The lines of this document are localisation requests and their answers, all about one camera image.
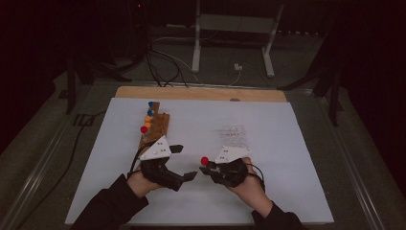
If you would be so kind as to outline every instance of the gray carpet floor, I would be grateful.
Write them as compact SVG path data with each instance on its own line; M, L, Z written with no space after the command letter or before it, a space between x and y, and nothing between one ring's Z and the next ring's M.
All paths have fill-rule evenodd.
M268 79L257 42L246 46L218 46L203 42L200 72L189 71L193 42L190 39L159 39L153 49L181 59L178 62L188 86L254 87L273 89L303 77L323 40L315 36L278 35L271 51L276 77ZM152 63L163 79L175 76L176 68L159 57ZM233 69L240 63L242 70ZM86 127L78 140L73 163L56 189L33 213L31 210L50 191L66 169L80 130L72 126L77 114L96 114L106 110L121 85L151 85L153 79L145 62L124 74L133 82L116 82L100 73L93 85L78 85L79 101L66 115L65 100L59 99L66 88L66 74L55 80L56 93L40 108L0 156L0 219L14 208L28 176L45 153L52 157L37 176L35 193L21 205L15 225L28 217L20 229L69 229L64 224L81 174L102 124L102 115ZM358 117L344 88L340 91L338 127L326 116L327 99L315 98L311 89L316 81L286 92L297 116L311 158L325 190L334 223L314 225L310 229L406 229L406 201L383 163L372 138ZM182 87L178 77L172 85ZM154 229L137 227L137 229ZM208 229L172 227L168 229ZM210 227L209 229L251 229L251 227Z

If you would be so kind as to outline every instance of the black sleeve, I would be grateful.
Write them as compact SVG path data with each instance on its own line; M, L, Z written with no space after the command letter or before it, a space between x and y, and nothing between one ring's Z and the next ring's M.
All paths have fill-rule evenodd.
M90 200L71 229L118 229L147 205L147 199L138 198L122 174L109 189L101 190Z
M278 230L305 230L299 218L294 213L285 213L275 203L266 218L263 218L257 211L252 213L257 229L278 229Z

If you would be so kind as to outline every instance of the white plug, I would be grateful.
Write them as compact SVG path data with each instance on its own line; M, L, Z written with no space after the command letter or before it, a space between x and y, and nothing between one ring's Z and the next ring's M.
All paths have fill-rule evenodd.
M242 65L238 64L238 63L235 63L234 64L234 69L237 70L237 71L242 70Z

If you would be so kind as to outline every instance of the human arm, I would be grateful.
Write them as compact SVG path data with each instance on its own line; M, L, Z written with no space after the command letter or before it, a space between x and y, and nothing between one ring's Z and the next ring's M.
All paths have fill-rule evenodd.
M86 205L72 230L118 229L148 205L146 195L160 188L143 177L141 172L124 175L108 189L99 191Z
M257 174L249 157L242 160L247 165L249 173ZM267 196L255 176L247 175L240 185L228 189L255 210L252 215L258 229L306 229L295 214L285 213Z

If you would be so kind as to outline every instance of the dark background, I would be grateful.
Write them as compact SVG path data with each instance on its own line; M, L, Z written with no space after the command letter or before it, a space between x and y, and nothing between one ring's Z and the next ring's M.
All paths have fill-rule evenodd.
M111 58L108 33L104 33L109 29L95 7L106 2L109 1L0 3L0 151L54 93L52 80L66 71L69 47L78 45L101 60ZM145 2L148 21L155 26L193 23L193 1ZM223 12L224 5L231 6L230 2L236 1L202 2L206 12ZM251 2L241 0L227 13L244 12L244 4ZM255 2L256 10L246 14L267 15L261 4L269 1ZM352 103L403 194L405 10L402 1L286 1L279 27L285 35L299 32L326 37L310 73L324 66L342 68L342 86L349 90Z

